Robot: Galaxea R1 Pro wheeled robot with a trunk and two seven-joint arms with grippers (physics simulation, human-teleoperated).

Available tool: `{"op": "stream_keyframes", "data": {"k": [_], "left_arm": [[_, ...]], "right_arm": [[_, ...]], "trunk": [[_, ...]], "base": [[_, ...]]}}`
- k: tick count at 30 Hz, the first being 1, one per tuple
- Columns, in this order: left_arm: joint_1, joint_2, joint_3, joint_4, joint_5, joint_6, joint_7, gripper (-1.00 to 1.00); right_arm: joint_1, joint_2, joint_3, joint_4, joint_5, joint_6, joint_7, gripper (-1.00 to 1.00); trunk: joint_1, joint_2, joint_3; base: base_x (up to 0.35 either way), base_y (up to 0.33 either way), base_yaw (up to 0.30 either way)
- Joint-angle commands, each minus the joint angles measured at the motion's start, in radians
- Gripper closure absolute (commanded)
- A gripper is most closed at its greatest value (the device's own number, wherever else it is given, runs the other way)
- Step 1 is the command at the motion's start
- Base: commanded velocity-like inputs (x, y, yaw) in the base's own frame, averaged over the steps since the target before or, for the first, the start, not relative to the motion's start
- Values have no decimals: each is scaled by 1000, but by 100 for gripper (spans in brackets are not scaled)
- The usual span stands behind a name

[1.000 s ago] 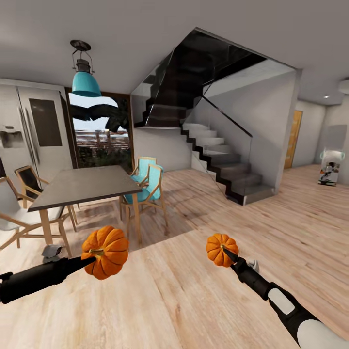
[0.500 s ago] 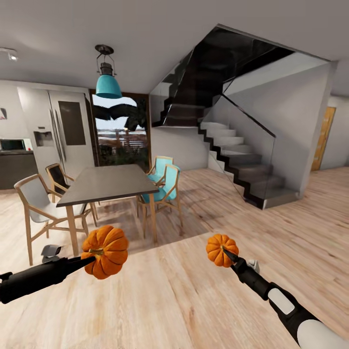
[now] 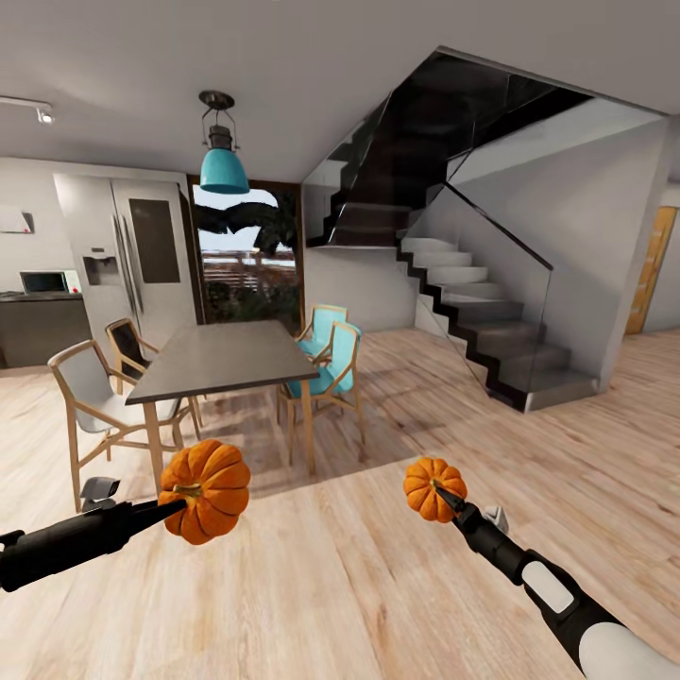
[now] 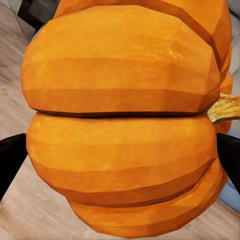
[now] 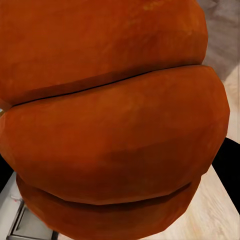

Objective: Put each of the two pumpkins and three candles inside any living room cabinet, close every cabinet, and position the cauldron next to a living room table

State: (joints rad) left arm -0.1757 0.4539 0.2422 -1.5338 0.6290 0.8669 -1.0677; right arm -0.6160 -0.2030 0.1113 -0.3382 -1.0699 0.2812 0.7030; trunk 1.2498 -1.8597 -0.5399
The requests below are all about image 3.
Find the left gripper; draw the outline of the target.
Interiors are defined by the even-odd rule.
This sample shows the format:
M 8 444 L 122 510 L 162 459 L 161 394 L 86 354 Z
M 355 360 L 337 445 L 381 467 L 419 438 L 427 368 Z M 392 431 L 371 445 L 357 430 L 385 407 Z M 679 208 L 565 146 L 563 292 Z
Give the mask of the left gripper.
M 186 500 L 158 505 L 158 501 L 132 504 L 120 501 L 111 509 L 89 513 L 52 524 L 45 542 L 50 573 L 60 573 L 103 554 L 121 551 L 129 539 L 149 526 L 168 519 L 186 507 Z

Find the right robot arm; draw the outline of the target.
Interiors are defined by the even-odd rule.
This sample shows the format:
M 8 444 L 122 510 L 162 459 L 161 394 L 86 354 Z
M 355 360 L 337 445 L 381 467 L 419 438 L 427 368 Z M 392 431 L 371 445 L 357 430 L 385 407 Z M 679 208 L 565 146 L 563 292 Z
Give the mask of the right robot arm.
M 441 487 L 435 490 L 460 513 L 455 523 L 469 548 L 481 553 L 517 587 L 524 585 L 586 680 L 680 680 L 680 666 L 626 628 L 563 568 L 533 549 L 521 549 L 508 536 L 502 506 L 488 504 L 481 514 L 473 503 L 452 492 Z

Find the pumpkin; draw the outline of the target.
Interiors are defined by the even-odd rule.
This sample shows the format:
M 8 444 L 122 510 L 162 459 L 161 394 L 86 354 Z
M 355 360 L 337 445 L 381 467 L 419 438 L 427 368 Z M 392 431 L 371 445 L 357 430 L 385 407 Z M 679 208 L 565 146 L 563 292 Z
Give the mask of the pumpkin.
M 440 458 L 425 457 L 407 468 L 406 477 L 403 489 L 408 505 L 424 519 L 447 523 L 460 516 L 435 490 L 441 487 L 458 498 L 467 497 L 468 488 L 456 467 Z
M 247 508 L 250 470 L 239 448 L 203 440 L 179 451 L 163 470 L 158 505 L 186 500 L 186 507 L 164 524 L 191 545 L 226 535 Z

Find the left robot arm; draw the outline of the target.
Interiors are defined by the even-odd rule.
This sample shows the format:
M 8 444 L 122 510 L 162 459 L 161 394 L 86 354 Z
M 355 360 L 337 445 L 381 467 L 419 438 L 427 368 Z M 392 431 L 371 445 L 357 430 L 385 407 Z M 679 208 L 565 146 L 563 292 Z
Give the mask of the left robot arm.
M 80 515 L 28 535 L 23 530 L 1 535 L 0 587 L 11 593 L 50 573 L 121 551 L 131 537 L 186 507 L 186 500 L 116 503 L 111 496 L 119 484 L 112 477 L 88 477 L 79 493 Z

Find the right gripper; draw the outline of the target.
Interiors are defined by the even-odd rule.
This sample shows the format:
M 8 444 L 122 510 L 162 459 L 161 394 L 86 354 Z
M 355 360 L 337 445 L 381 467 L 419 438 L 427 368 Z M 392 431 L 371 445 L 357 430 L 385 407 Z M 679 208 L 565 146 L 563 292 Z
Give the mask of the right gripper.
M 495 563 L 495 555 L 499 547 L 508 540 L 509 536 L 483 518 L 481 511 L 473 503 L 465 502 L 463 498 L 458 498 L 444 488 L 438 487 L 435 490 L 456 513 L 460 513 L 455 523 L 465 536 L 469 548 L 474 553 L 481 553 L 490 564 Z

